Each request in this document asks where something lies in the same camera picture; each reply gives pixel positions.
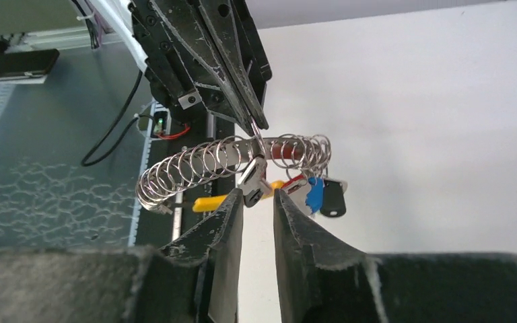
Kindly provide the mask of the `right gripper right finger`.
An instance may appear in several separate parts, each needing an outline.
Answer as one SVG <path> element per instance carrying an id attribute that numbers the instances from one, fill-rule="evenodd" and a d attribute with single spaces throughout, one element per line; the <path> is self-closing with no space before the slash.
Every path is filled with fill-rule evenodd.
<path id="1" fill-rule="evenodd" d="M 517 322 L 517 254 L 371 254 L 273 197 L 283 322 Z"/>

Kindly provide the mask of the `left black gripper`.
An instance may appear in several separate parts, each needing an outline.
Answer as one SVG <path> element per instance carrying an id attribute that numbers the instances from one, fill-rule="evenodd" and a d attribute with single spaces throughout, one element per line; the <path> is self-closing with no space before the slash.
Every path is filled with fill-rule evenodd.
<path id="1" fill-rule="evenodd" d="M 254 125 L 269 128 L 272 70 L 244 1 L 132 1 L 128 9 L 151 94 L 173 120 L 212 114 L 250 136 Z"/>

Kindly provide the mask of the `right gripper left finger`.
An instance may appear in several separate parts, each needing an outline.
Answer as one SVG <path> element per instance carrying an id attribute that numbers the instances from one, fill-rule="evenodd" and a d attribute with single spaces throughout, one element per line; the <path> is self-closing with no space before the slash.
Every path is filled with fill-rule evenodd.
<path id="1" fill-rule="evenodd" d="M 161 248 L 1 248 L 0 322 L 236 322 L 242 199 Z"/>

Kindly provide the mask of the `black key tag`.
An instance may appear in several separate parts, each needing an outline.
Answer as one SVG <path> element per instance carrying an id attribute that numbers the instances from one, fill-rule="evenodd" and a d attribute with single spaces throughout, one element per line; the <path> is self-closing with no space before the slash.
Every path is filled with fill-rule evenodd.
<path id="1" fill-rule="evenodd" d="M 255 206 L 263 197 L 273 192 L 273 187 L 266 181 L 267 160 L 263 155 L 256 155 L 245 167 L 237 186 L 242 190 L 246 207 Z"/>

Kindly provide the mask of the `metal keyring with small rings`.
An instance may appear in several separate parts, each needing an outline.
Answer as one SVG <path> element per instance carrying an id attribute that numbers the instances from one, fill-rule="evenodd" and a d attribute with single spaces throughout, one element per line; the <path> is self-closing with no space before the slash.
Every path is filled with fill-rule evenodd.
<path id="1" fill-rule="evenodd" d="M 149 211 L 170 213 L 166 199 L 182 192 L 164 183 L 161 176 L 171 179 L 170 166 L 174 158 L 189 154 L 192 175 L 200 179 L 188 180 L 200 185 L 218 178 L 238 176 L 256 155 L 263 155 L 274 166 L 285 171 L 288 181 L 281 186 L 307 216 L 319 213 L 326 217 L 342 217 L 347 212 L 344 194 L 347 183 L 329 178 L 328 166 L 332 147 L 325 135 L 303 136 L 284 134 L 262 139 L 231 136 L 206 144 L 202 143 L 181 155 L 168 156 L 140 175 L 135 193 L 141 206 Z"/>

